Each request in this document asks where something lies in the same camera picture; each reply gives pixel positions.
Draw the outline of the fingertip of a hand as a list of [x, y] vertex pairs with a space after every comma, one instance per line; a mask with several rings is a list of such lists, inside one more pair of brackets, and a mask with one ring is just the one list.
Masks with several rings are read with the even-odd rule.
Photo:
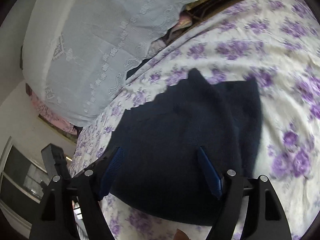
[[190, 238], [180, 229], [177, 229], [173, 240], [190, 240]]

